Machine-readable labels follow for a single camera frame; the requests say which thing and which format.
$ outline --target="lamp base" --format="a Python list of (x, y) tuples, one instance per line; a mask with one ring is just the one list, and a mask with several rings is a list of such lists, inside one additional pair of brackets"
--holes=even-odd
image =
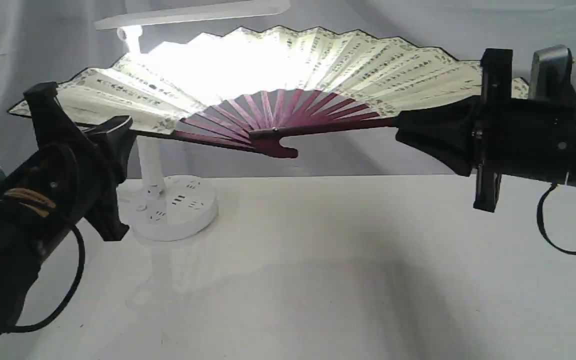
[(217, 194), (203, 178), (179, 175), (164, 178), (166, 191), (150, 199), (141, 192), (130, 203), (130, 228), (142, 237), (172, 242), (197, 234), (218, 213)]

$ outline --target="cable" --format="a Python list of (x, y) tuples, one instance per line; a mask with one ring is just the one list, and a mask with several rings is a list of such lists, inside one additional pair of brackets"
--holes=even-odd
[(73, 232), (75, 238), (77, 239), (78, 261), (77, 261), (77, 271), (75, 272), (75, 278), (72, 281), (72, 285), (70, 285), (70, 289), (68, 289), (68, 292), (66, 292), (66, 296), (63, 297), (62, 301), (59, 303), (57, 308), (50, 315), (48, 315), (48, 317), (33, 325), (22, 325), (22, 326), (9, 325), (5, 326), (4, 328), (5, 333), (31, 333), (33, 331), (41, 330), (46, 326), (50, 325), (51, 322), (55, 321), (55, 319), (59, 317), (59, 315), (64, 311), (64, 309), (66, 309), (68, 303), (70, 303), (70, 301), (73, 299), (73, 296), (75, 295), (75, 292), (77, 292), (77, 288), (79, 287), (80, 282), (82, 282), (84, 266), (86, 264), (86, 246), (84, 244), (84, 238), (80, 230), (61, 211), (53, 207), (49, 207), (44, 203), (36, 202), (27, 198), (3, 196), (2, 198), (0, 198), (0, 201), (10, 201), (18, 204), (32, 205), (33, 207), (37, 207), (46, 212), (50, 212), (51, 214), (55, 214)]
[(546, 242), (548, 242), (548, 244), (550, 244), (550, 246), (564, 254), (576, 255), (576, 251), (566, 250), (554, 244), (550, 237), (548, 237), (548, 234), (546, 233), (546, 226), (544, 226), (544, 202), (546, 202), (546, 198), (548, 198), (551, 192), (557, 189), (557, 186), (557, 184), (551, 184), (550, 188), (539, 199), (539, 203), (537, 205), (537, 227), (539, 228), (539, 232), (541, 233), (542, 237), (546, 240)]

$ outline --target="red wooden fan rib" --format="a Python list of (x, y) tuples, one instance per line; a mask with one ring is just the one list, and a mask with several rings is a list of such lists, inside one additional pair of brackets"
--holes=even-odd
[(393, 125), (392, 118), (379, 118), (377, 112), (366, 112), (370, 109), (368, 105), (350, 98), (341, 99), (334, 93), (322, 97), (321, 91), (306, 93), (302, 89), (295, 89), (292, 95), (283, 89), (272, 93), (261, 91), (244, 95), (239, 100), (227, 100), (210, 109), (181, 121), (214, 136), (183, 131), (176, 131), (172, 136), (183, 141), (253, 151), (275, 158), (295, 158), (297, 150), (281, 146), (280, 139)]

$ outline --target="white backdrop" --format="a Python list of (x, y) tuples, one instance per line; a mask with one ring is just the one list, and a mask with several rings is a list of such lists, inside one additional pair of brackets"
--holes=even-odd
[[(175, 2), (203, 5), (210, 0), (0, 0), (0, 164), (11, 171), (34, 150), (30, 122), (5, 114), (23, 90), (37, 82), (66, 80), (86, 66), (109, 66), (121, 55), (114, 32), (94, 30), (95, 20)], [(576, 0), (292, 0), (291, 9), (277, 16), (157, 25), (147, 27), (142, 40), (147, 51), (161, 41), (188, 41), (201, 32), (274, 25), (400, 35), (420, 46), (442, 46), (460, 59), (478, 59), (486, 47), (512, 48), (521, 76), (528, 75), (532, 53), (539, 48), (563, 43), (576, 59)], [(371, 129), (290, 139), (301, 150), (299, 159), (162, 141), (164, 172), (204, 177), (449, 172), (429, 156), (397, 144), (394, 135), (394, 129)], [(132, 177), (140, 175), (137, 165), (134, 153)]]

